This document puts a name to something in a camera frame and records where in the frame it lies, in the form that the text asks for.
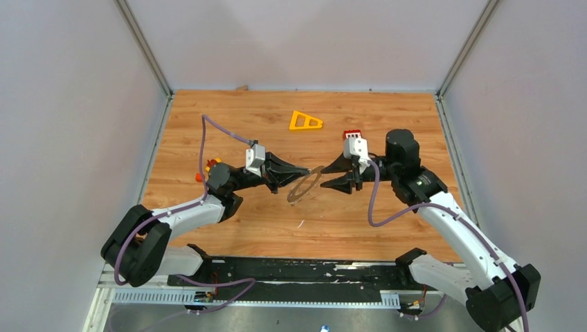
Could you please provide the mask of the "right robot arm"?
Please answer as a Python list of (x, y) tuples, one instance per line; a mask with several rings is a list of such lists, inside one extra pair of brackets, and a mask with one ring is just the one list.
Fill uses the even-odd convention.
[(414, 212), (432, 225), (464, 263), (456, 268), (425, 250), (414, 248), (396, 259), (395, 279), (403, 288), (430, 286), (463, 304), (484, 331), (528, 331), (541, 275), (520, 265), (494, 244), (467, 216), (445, 183), (423, 166), (420, 146), (407, 129), (386, 134), (385, 152), (370, 152), (358, 131), (343, 134), (341, 155), (325, 168), (336, 178), (323, 183), (351, 194), (364, 183), (391, 184), (405, 212)]

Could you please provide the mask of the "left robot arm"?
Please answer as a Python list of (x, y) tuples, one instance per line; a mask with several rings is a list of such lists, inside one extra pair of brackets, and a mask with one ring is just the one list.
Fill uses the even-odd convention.
[(114, 269), (119, 286), (139, 287), (156, 275), (185, 275), (194, 285), (203, 286), (212, 277), (212, 267), (191, 247), (171, 248), (169, 242), (205, 225), (221, 223), (240, 208), (238, 190), (265, 186), (278, 193), (310, 173), (305, 167), (288, 163), (271, 152), (252, 167), (226, 163), (210, 166), (204, 194), (178, 205), (149, 210), (135, 205), (127, 211), (100, 255)]

